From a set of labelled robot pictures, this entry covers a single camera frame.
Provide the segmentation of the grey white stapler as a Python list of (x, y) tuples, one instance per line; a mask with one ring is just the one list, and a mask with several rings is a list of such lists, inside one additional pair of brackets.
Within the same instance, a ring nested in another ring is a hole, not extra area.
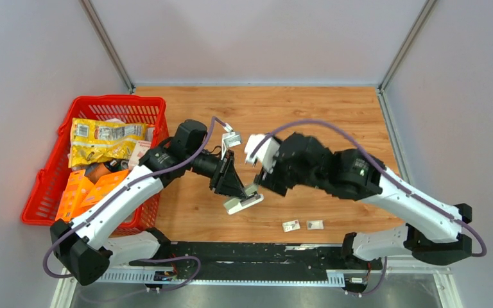
[(253, 205), (261, 203), (264, 196), (258, 192), (257, 184), (249, 184), (245, 187), (246, 198), (229, 198), (224, 204), (224, 208), (228, 215), (233, 215), (237, 212), (245, 210)]

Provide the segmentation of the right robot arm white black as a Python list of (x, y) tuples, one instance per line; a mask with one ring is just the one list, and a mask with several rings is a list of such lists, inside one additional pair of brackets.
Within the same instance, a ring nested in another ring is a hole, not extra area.
[(340, 258), (348, 268), (394, 255), (410, 255), (436, 266), (473, 255), (472, 239), (463, 233), (472, 219), (468, 204), (440, 202), (404, 182), (377, 158), (365, 158), (360, 150), (331, 151), (315, 137), (300, 133), (283, 140), (259, 134), (249, 137), (245, 154), (248, 163), (262, 165), (255, 183), (281, 196), (303, 185), (340, 200), (375, 205), (402, 220), (401, 226), (388, 230), (346, 234)]

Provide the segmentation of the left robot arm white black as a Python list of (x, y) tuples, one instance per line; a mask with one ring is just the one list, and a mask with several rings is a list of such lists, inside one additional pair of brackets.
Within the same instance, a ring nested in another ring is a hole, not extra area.
[(51, 225), (52, 245), (43, 259), (44, 271), (87, 286), (118, 264), (148, 259), (155, 266), (165, 265), (171, 250), (155, 228), (117, 239), (110, 236), (144, 202), (188, 171), (207, 177), (215, 194), (246, 199), (231, 151), (241, 142), (240, 133), (217, 117), (210, 126), (185, 120), (173, 136), (150, 148), (101, 201), (70, 222), (58, 219)]

